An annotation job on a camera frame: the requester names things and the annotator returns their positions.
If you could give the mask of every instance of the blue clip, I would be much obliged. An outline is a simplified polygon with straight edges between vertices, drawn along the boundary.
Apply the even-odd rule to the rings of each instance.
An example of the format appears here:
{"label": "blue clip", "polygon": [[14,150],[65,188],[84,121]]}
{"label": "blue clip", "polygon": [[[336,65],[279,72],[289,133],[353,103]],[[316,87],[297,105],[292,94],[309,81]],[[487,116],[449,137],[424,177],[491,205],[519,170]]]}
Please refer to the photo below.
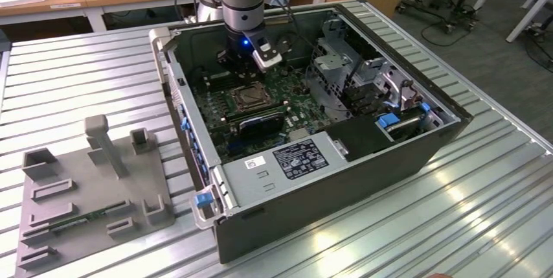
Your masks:
{"label": "blue clip", "polygon": [[197,208],[204,208],[213,203],[213,195],[211,192],[193,196],[193,202]]}
{"label": "blue clip", "polygon": [[389,113],[379,118],[379,124],[383,128],[387,128],[388,126],[392,126],[393,124],[397,124],[400,122],[400,119],[397,118],[396,114]]}
{"label": "blue clip", "polygon": [[424,110],[424,112],[428,114],[431,111],[431,105],[425,102],[421,103],[421,109]]}
{"label": "blue clip", "polygon": [[189,126],[189,123],[188,123],[188,117],[184,117],[183,118],[183,122],[181,122],[181,130],[184,131],[184,130],[187,130],[187,127]]}

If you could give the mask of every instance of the metal slotted table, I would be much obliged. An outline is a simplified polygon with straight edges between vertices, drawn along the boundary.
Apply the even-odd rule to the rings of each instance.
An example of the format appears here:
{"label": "metal slotted table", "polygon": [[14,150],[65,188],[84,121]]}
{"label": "metal slotted table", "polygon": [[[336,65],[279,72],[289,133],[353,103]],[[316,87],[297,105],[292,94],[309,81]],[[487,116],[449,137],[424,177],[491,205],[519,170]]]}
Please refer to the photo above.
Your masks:
{"label": "metal slotted table", "polygon": [[16,43],[0,73],[0,277],[15,272],[22,154],[45,145],[53,154],[84,148],[80,120],[93,113],[108,115],[113,139],[139,126],[156,132],[177,220],[41,277],[553,274],[552,145],[369,4],[343,4],[476,116],[420,173],[221,265],[213,234],[191,214],[193,184],[147,37],[153,27]]}

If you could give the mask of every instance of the circuit board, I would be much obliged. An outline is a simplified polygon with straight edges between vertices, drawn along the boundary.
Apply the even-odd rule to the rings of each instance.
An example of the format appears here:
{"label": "circuit board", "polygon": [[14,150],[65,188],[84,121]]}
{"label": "circuit board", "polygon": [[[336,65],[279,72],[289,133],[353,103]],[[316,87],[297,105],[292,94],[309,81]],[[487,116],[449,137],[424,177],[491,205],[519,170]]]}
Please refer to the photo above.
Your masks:
{"label": "circuit board", "polygon": [[[224,163],[292,142],[295,138],[291,139],[291,132],[305,129],[308,134],[313,134],[331,124],[331,119],[304,85],[304,77],[304,70],[277,67],[267,72],[263,80],[248,86],[216,92],[193,90],[215,148]],[[271,108],[256,111],[264,104],[272,104]],[[283,113],[285,117],[279,132],[249,141],[231,141],[240,122],[273,113]]]}

